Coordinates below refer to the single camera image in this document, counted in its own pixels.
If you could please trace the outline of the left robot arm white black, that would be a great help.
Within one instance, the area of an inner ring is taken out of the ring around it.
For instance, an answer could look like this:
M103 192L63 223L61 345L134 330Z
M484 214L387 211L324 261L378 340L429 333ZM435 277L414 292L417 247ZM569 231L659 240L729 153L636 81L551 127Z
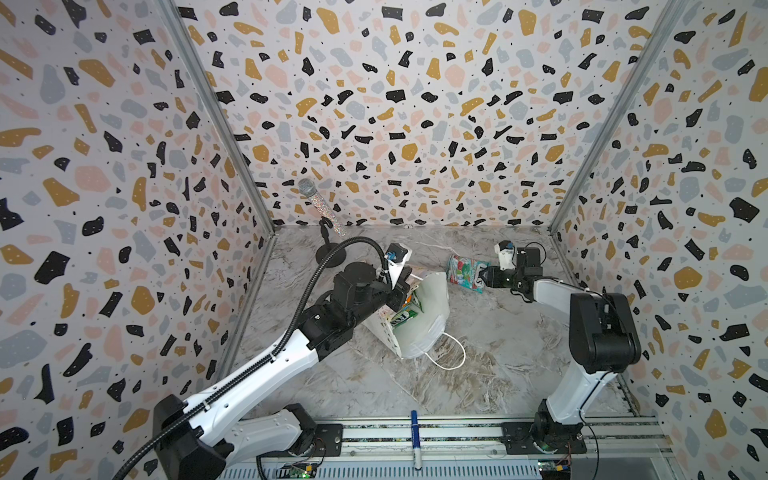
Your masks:
M246 414L288 380L311 369L350 341L355 328L384 306L400 309L412 269L397 266L397 279L370 264L353 262L334 277L334 287L300 308L286 338L222 381L182 400L163 399L154 410L159 463L169 479L216 479L242 460L317 450L317 423L298 403L261 418Z

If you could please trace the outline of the teal fruit Fox's candy bag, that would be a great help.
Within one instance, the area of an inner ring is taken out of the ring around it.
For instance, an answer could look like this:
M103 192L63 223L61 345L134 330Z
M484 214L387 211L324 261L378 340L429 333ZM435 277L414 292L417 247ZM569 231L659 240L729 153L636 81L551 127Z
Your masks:
M450 284L482 293L485 288L480 273L490 264L485 261L452 255L448 260L446 276Z

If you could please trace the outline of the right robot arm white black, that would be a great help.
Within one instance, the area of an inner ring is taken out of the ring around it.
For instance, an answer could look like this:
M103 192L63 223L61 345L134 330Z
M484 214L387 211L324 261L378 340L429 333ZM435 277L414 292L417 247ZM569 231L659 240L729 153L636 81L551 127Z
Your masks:
M591 404L618 374L639 362L641 347L629 300L621 293L600 293L546 276L543 251L531 244L517 248L502 241L495 251L499 264L478 273L484 286L519 294L562 314L568 323L569 367L541 402L529 438L542 453L576 452Z

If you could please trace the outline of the white paper gift bag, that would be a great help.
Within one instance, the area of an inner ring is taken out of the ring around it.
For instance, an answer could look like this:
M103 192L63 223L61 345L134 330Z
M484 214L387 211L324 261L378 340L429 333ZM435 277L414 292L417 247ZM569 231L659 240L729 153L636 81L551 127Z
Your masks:
M421 276L411 274L408 283L411 290L419 288L423 313L392 329L389 320L396 312L384 306L366 319L363 325L400 360L426 357L444 371L461 368L466 362L466 349L457 338L445 330L450 315L446 274L443 272L425 272ZM442 365L430 355L430 350L443 337L453 341L459 348L460 361L457 365Z

